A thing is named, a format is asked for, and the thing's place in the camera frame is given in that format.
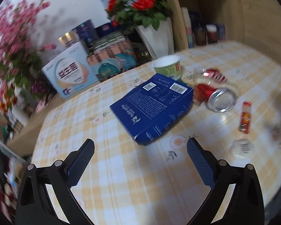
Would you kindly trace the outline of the plaid floral tablecloth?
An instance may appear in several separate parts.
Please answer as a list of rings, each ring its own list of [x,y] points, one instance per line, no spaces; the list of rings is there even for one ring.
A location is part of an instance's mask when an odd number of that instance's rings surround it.
[[[168,132],[148,146],[138,145],[110,109],[111,104],[150,79],[151,63],[86,90],[46,117],[32,156],[37,167],[79,149],[85,139],[95,153],[72,192],[95,224],[186,224],[209,192],[196,171],[186,143],[194,137],[204,149],[233,166],[235,140],[254,147],[249,162],[260,181],[264,203],[281,186],[281,66],[238,42],[197,47],[180,53],[183,69],[219,69],[241,91],[235,107],[214,113],[193,106]],[[239,131],[243,102],[252,104],[249,134]]]

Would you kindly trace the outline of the stacked pastel cups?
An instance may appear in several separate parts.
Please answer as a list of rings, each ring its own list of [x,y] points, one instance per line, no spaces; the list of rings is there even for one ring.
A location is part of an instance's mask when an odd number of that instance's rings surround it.
[[[184,25],[185,25],[185,30],[186,30],[186,35],[187,35],[187,42],[188,42],[188,47],[193,48],[194,47],[194,42],[193,42],[193,33],[192,33],[192,25],[191,25],[191,19],[189,16],[188,9],[186,7],[181,8],[183,19],[184,19]]]

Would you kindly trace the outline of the red rose bouquet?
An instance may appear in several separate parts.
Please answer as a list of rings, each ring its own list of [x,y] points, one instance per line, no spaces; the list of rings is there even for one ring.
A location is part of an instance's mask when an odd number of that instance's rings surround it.
[[[171,16],[167,0],[108,0],[106,12],[113,26],[127,31],[138,26],[158,30]]]

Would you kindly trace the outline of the gold white box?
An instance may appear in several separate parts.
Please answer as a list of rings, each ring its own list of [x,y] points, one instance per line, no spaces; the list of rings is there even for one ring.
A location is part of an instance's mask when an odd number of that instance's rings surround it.
[[[58,40],[59,43],[65,48],[68,48],[80,41],[78,34],[72,30],[62,35]]]

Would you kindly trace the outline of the pink blossom plant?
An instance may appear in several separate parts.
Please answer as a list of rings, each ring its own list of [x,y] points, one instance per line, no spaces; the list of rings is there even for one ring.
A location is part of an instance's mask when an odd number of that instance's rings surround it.
[[[0,5],[0,112],[11,111],[22,99],[48,103],[55,92],[42,75],[41,54],[56,49],[56,44],[32,45],[31,36],[37,15],[50,6],[47,0]]]

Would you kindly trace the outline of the red cup with lid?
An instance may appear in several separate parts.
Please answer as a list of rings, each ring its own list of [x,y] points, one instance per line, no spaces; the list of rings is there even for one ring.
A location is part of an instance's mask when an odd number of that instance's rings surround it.
[[[206,25],[207,29],[207,38],[208,38],[208,43],[213,44],[217,43],[217,27],[213,24],[207,24]]]

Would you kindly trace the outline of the clear plastic wrapper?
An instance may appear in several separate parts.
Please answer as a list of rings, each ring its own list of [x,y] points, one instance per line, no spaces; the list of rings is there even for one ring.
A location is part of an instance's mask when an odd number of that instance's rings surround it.
[[[193,71],[184,69],[181,80],[190,87],[195,87],[198,84],[208,85],[211,83],[209,73],[204,67],[197,67]]]

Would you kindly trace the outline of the white probiotic box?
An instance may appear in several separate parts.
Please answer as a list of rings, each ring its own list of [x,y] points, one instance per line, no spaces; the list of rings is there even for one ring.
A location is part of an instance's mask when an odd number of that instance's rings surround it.
[[[64,99],[99,81],[87,62],[82,42],[64,50],[42,68],[42,72]]]

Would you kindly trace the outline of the wooden shelf unit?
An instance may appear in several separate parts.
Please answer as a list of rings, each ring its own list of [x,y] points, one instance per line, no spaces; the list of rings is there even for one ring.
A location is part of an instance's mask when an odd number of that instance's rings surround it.
[[[175,51],[188,48],[182,8],[204,24],[223,24],[226,40],[245,43],[281,64],[281,0],[167,0]]]

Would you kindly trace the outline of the small blue box on shelf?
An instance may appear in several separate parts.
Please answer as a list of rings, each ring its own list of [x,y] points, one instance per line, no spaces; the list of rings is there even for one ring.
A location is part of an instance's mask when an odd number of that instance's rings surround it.
[[[217,28],[217,39],[219,41],[224,41],[226,39],[224,24],[217,23],[217,24],[215,24],[215,26]]]

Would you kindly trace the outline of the red crushed soda can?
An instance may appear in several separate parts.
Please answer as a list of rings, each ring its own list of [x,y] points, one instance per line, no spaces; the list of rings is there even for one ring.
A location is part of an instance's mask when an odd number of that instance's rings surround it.
[[[209,110],[217,113],[230,111],[240,96],[239,88],[228,81],[218,69],[207,69],[207,72],[211,83],[194,87],[194,104],[199,106],[204,103]]]

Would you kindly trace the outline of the white flower vase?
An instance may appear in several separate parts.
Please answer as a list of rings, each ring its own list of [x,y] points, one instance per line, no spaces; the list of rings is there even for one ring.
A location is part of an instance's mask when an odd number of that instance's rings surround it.
[[[136,31],[153,60],[175,53],[173,27],[170,18],[161,21],[158,30],[154,30],[151,25],[146,28],[141,25],[136,27]]]

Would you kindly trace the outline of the teal bowl gift box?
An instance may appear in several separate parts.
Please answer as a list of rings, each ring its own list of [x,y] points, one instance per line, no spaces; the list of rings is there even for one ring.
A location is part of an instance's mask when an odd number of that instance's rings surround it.
[[[87,57],[87,63],[99,82],[104,82],[137,66],[133,48],[127,39],[99,47]]]

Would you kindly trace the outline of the red snack stick wrapper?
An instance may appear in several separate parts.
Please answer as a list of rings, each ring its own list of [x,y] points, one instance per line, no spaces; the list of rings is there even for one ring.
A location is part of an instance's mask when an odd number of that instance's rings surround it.
[[[250,102],[247,101],[243,102],[240,125],[238,129],[244,134],[249,134],[250,123],[251,123],[251,107],[252,104]]]

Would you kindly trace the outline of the dark blue cardboard box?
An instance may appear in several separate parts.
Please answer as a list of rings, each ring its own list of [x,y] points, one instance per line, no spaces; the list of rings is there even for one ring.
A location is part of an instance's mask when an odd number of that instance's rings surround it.
[[[194,89],[161,74],[137,86],[110,106],[139,145],[161,137],[192,106]]]

